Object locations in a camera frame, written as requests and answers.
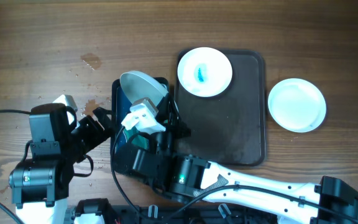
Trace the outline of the light blue plate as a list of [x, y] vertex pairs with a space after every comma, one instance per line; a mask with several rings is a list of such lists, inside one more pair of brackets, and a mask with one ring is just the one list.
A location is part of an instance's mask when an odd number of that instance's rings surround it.
[[159, 109], [168, 106], [168, 90], [165, 84], [158, 82], [150, 75], [137, 70], [131, 70], [120, 76], [121, 88], [131, 103], [142, 98], [149, 98]]

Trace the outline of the white plate top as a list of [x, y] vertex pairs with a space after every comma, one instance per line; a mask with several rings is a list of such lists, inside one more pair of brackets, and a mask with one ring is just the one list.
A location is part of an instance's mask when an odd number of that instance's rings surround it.
[[187, 52], [179, 60], [177, 77], [181, 86], [199, 97], [221, 94], [232, 80], [232, 65], [219, 50], [198, 47]]

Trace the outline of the white plate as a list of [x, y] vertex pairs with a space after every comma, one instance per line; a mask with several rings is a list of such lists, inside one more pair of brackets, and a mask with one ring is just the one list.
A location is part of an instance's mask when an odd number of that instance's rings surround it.
[[294, 133], [317, 129], [327, 112], [322, 92], [311, 82], [300, 78], [278, 82], [271, 89], [267, 104], [273, 120]]
[[179, 60], [177, 77], [181, 86], [199, 97], [221, 94], [232, 80], [232, 65], [219, 50], [198, 47], [187, 52]]

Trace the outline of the white plate bottom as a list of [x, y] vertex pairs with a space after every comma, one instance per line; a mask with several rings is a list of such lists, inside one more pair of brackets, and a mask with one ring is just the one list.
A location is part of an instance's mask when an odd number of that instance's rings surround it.
[[267, 104], [273, 120], [294, 133], [317, 129], [327, 112], [322, 92], [311, 82], [300, 78], [278, 82], [271, 89]]

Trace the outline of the green yellow sponge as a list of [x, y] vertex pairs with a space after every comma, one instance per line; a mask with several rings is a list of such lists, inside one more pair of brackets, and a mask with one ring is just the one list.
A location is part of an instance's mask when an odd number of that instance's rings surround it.
[[130, 138], [133, 138], [133, 140], [131, 142], [132, 144], [139, 146], [141, 148], [144, 148], [144, 149], [149, 148], [149, 140], [143, 136], [140, 136], [139, 131], [135, 127], [133, 127], [130, 130], [124, 129], [125, 142], [128, 142], [128, 140], [130, 140]]

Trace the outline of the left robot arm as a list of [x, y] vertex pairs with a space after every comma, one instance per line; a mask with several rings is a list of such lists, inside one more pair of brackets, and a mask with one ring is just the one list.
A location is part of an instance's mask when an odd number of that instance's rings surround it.
[[76, 173], [74, 165], [90, 161], [89, 151], [105, 142], [115, 131], [112, 112], [98, 107], [92, 116], [69, 122], [75, 110], [63, 103], [49, 103], [31, 109], [32, 139], [23, 157], [9, 176], [12, 202], [23, 223], [63, 223], [67, 210], [69, 184]]

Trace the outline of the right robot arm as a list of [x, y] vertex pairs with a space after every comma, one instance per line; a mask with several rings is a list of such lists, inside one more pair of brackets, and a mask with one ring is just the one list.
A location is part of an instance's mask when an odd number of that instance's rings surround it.
[[130, 102], [126, 129], [137, 133], [123, 148], [132, 154], [124, 168], [161, 196], [184, 208], [200, 200], [242, 205], [276, 215], [279, 223], [358, 223], [358, 192], [342, 180], [324, 176], [319, 184], [279, 182], [179, 154], [174, 141], [191, 131], [172, 97], [135, 96]]

